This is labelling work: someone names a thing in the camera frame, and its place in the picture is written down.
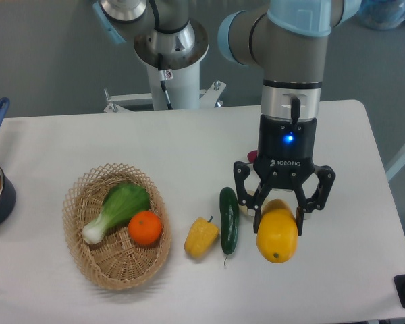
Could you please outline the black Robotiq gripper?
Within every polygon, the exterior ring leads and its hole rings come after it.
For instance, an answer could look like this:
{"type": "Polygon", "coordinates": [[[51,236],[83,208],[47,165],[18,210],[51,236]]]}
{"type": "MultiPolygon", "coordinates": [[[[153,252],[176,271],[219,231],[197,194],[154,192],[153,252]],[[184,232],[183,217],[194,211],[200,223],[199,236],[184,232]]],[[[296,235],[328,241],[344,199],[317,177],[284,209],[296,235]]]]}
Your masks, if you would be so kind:
{"type": "Polygon", "coordinates": [[[257,157],[253,163],[260,182],[253,195],[245,188],[245,180],[251,173],[250,164],[236,161],[233,167],[238,202],[246,206],[248,212],[254,212],[254,233],[259,230],[262,204],[272,189],[294,191],[298,202],[295,222],[299,236],[305,214],[325,208],[336,174],[328,165],[313,164],[316,128],[315,118],[292,124],[286,119],[261,116],[257,157]],[[313,195],[307,198],[302,185],[313,172],[319,182],[313,195]]]}

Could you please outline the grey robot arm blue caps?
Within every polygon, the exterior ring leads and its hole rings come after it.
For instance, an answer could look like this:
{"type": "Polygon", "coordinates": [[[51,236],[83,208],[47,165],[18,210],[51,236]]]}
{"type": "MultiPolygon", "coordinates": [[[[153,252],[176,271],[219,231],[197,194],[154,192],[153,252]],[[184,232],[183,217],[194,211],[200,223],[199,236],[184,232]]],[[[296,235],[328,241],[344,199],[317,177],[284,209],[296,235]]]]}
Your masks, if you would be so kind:
{"type": "MultiPolygon", "coordinates": [[[[313,163],[327,43],[359,7],[359,1],[270,1],[233,13],[219,27],[222,55],[264,72],[256,159],[234,163],[238,200],[254,212],[255,226],[272,190],[296,195],[297,226],[327,202],[335,173],[313,163]]],[[[115,41],[133,42],[152,74],[155,109],[199,106],[198,77],[179,72],[198,66],[209,40],[187,1],[96,1],[94,10],[115,41]]]]}

